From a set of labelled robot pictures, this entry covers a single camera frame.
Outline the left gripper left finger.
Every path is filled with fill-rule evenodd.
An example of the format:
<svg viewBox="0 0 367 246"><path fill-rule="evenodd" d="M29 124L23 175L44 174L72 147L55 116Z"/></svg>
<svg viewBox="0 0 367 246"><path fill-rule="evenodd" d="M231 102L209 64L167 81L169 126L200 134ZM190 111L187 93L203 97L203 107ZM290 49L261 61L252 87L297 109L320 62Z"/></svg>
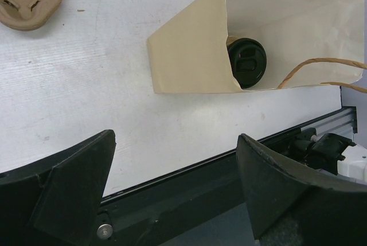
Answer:
<svg viewBox="0 0 367 246"><path fill-rule="evenodd" d="M1 245L89 245L115 147L104 130L1 173Z"/></svg>

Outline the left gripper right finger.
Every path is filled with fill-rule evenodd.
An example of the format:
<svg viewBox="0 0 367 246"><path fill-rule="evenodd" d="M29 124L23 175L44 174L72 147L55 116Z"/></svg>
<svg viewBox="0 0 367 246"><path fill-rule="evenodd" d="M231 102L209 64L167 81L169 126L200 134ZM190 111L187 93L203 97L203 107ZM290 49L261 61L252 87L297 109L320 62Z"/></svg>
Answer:
<svg viewBox="0 0 367 246"><path fill-rule="evenodd" d="M366 245L366 185L316 171L245 134L236 156L261 245Z"/></svg>

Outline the black cup lid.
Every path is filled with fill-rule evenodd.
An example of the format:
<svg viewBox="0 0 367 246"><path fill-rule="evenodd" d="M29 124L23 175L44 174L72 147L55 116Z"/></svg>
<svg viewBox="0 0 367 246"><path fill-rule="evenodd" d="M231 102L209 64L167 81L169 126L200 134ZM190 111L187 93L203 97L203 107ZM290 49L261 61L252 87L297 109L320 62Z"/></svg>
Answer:
<svg viewBox="0 0 367 246"><path fill-rule="evenodd" d="M263 46L250 38L239 38L227 46L233 77L241 89L256 85L267 67Z"/></svg>

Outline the beige paper bag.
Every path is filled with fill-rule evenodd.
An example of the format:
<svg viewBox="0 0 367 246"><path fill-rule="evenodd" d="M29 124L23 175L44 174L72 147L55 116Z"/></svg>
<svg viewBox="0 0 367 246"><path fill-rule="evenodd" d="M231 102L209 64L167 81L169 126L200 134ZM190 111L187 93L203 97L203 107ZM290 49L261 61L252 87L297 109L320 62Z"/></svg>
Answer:
<svg viewBox="0 0 367 246"><path fill-rule="evenodd" d="M195 0L147 40L156 93L239 93L318 85L353 88L366 69L364 0ZM253 87L233 77L227 46L259 42Z"/></svg>

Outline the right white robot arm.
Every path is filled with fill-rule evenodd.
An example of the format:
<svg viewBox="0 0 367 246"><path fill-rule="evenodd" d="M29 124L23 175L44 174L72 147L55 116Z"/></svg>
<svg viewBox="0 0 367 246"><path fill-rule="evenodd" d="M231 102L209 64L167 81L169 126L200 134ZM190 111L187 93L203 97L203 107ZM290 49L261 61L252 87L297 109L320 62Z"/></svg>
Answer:
<svg viewBox="0 0 367 246"><path fill-rule="evenodd" d="M288 147L288 157L321 173L366 185L366 148L344 136L296 138Z"/></svg>

